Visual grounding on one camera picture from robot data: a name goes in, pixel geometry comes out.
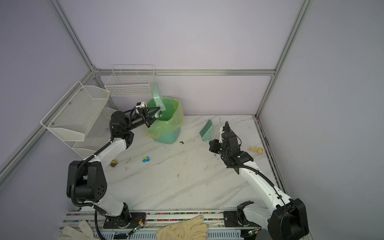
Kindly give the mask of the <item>green plastic dustpan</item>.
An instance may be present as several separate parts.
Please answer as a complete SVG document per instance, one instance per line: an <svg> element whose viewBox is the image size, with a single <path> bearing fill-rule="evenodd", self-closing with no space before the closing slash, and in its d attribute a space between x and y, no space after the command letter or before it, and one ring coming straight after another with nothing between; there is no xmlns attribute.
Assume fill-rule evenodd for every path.
<svg viewBox="0 0 384 240"><path fill-rule="evenodd" d="M160 111L164 112L166 110L166 106L164 103L164 97L161 94L161 91L160 91L160 88L159 88L157 82L154 82L153 100L155 102L156 107L160 108Z"/></svg>

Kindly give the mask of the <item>green hand brush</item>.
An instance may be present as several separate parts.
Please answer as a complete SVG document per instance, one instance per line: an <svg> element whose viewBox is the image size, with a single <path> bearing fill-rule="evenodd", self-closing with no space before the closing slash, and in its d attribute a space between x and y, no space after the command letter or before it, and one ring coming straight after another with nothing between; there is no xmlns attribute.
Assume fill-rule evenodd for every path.
<svg viewBox="0 0 384 240"><path fill-rule="evenodd" d="M212 120L208 120L204 127L200 130L199 134L203 142L212 141L212 135L214 133L215 126Z"/></svg>

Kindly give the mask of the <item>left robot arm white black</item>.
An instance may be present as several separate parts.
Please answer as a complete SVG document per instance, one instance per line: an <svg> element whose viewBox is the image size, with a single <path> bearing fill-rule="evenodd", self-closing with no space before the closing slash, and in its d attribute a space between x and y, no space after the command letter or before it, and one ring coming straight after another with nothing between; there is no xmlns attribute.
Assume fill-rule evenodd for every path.
<svg viewBox="0 0 384 240"><path fill-rule="evenodd" d="M160 107L148 107L144 102L131 110L112 113L110 140L88 158L69 165L67 197L74 206L92 207L110 219L131 220L128 205L109 193L104 168L133 143L134 129L142 125L149 128L161 114Z"/></svg>

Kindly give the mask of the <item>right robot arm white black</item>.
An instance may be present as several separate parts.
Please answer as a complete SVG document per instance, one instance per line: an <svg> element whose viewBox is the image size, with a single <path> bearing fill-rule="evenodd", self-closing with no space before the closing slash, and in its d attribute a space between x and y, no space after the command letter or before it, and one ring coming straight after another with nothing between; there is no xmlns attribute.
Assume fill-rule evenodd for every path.
<svg viewBox="0 0 384 240"><path fill-rule="evenodd" d="M241 150L238 136L228 124L220 138L209 141L210 152L220 155L228 169L243 177L262 198L266 209L251 201L238 206L244 224L255 223L267 229L273 240L299 240L310 232L305 204L292 199L265 176L251 155Z"/></svg>

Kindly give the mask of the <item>green trash bin with bag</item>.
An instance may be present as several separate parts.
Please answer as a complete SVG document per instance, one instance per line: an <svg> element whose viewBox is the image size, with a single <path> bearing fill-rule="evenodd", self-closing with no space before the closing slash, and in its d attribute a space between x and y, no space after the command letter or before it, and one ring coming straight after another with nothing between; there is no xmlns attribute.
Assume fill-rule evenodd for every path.
<svg viewBox="0 0 384 240"><path fill-rule="evenodd" d="M166 111L148 128L143 130L148 138L162 144L171 145L175 143L184 123L184 109L179 100L164 97L163 102Z"/></svg>

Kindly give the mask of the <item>beige small toy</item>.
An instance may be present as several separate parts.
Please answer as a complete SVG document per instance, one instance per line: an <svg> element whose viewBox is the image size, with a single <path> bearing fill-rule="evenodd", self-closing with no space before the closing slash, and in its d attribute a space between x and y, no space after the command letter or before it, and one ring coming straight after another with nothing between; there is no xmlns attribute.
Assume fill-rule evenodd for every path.
<svg viewBox="0 0 384 240"><path fill-rule="evenodd" d="M257 152L260 155L264 152L263 148L259 148L257 146L255 146L255 147L249 146L248 150L251 152Z"/></svg>

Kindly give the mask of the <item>blue scrap far left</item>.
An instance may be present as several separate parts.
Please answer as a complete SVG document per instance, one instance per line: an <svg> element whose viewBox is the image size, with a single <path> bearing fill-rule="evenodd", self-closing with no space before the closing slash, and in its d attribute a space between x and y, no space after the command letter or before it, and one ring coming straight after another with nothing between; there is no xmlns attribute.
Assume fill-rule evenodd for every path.
<svg viewBox="0 0 384 240"><path fill-rule="evenodd" d="M143 158L143 163L149 162L150 160L151 160L151 158L149 158L149 157L144 157L144 158Z"/></svg>

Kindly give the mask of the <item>lower white mesh shelf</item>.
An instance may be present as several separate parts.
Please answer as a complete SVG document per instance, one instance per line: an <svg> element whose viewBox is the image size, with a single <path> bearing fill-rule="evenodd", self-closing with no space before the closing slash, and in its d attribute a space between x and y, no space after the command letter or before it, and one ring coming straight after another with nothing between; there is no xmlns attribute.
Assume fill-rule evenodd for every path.
<svg viewBox="0 0 384 240"><path fill-rule="evenodd" d="M75 142L72 150L83 159L103 147L111 139L110 120L116 110L104 108L83 142Z"/></svg>

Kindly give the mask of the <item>white mesh shelf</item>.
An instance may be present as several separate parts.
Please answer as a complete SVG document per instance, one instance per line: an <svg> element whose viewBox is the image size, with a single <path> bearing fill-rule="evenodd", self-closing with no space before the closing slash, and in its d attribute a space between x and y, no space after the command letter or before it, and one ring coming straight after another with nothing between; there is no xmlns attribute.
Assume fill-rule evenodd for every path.
<svg viewBox="0 0 384 240"><path fill-rule="evenodd" d="M110 92L76 82L41 120L63 142L83 142L110 98Z"/></svg>
<svg viewBox="0 0 384 240"><path fill-rule="evenodd" d="M116 110L104 108L83 142L75 142L72 150L83 159L103 147L111 139L110 120Z"/></svg>

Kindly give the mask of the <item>small yellow toy figure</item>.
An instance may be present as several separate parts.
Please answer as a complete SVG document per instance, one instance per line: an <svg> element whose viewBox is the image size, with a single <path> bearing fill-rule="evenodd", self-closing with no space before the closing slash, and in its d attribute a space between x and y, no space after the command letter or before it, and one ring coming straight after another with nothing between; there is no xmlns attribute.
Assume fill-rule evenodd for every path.
<svg viewBox="0 0 384 240"><path fill-rule="evenodd" d="M111 161L110 166L114 168L117 164L118 164L118 161L114 159Z"/></svg>

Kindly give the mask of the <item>upper white mesh shelf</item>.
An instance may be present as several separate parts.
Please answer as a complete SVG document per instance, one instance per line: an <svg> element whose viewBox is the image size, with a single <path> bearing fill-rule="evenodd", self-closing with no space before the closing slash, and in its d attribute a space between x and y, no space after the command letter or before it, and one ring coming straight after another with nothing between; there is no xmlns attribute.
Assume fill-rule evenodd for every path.
<svg viewBox="0 0 384 240"><path fill-rule="evenodd" d="M63 142L83 142L110 98L110 92L76 82L41 120Z"/></svg>

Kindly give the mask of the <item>beige work glove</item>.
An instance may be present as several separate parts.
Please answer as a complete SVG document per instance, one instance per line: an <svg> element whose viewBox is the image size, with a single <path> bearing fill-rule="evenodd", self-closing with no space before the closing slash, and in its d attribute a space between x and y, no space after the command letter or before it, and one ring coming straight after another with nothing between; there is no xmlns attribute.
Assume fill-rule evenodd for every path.
<svg viewBox="0 0 384 240"><path fill-rule="evenodd" d="M208 225L204 216L199 215L184 222L171 224L157 230L158 240L206 240Z"/></svg>

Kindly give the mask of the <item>white work glove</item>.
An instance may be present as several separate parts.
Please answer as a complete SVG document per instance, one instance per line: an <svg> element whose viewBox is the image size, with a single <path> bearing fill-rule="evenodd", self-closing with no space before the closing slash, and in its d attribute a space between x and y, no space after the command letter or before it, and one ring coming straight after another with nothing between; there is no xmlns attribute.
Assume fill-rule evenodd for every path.
<svg viewBox="0 0 384 240"><path fill-rule="evenodd" d="M95 238L94 232L87 221L83 220L79 223L80 231L72 227L64 227L62 234L58 240L99 240Z"/></svg>

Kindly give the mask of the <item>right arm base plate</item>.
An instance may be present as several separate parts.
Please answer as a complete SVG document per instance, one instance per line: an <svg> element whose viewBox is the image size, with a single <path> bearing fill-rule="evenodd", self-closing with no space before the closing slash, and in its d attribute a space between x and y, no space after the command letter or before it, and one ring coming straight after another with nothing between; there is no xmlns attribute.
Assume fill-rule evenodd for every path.
<svg viewBox="0 0 384 240"><path fill-rule="evenodd" d="M226 228L251 228L260 227L259 225L243 221L238 217L237 211L224 211L224 226Z"/></svg>

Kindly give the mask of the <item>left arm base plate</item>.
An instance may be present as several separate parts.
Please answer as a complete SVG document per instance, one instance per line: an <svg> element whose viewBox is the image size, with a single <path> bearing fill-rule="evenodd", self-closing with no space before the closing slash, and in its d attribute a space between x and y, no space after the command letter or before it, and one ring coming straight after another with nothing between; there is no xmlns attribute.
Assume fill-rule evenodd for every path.
<svg viewBox="0 0 384 240"><path fill-rule="evenodd" d="M140 221L145 221L147 214L145 212L130 212L128 220L122 217L106 216L103 228L104 229L134 229L139 225Z"/></svg>

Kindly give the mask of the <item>aluminium rail front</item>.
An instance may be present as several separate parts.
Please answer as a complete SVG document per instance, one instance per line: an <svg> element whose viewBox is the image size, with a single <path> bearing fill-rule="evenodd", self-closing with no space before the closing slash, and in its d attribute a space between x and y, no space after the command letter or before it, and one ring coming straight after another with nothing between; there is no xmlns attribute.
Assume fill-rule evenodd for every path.
<svg viewBox="0 0 384 240"><path fill-rule="evenodd" d="M140 232L154 232L163 227L178 222L184 222L199 215L203 215L204 223L208 225L209 236L219 234L232 234L234 238L240 236L241 231L258 230L260 228L267 229L272 213L268 210L260 208L258 206L247 206L243 209L245 221L252 222L260 227L251 228L226 228L224 226L224 211L237 211L240 218L240 211L237 209L224 209L224 210L197 210L197 211L148 211L144 223L144 226L139 230ZM64 227L72 227L76 230L80 230L79 223L83 220L87 221L91 226L94 233L97 233L96 226L99 227L99 231L106 239L112 239L117 234L128 234L133 229L104 229L103 225L106 217L98 214L97 220L95 220L95 211L72 211L68 212L58 233L62 234Z"/></svg>

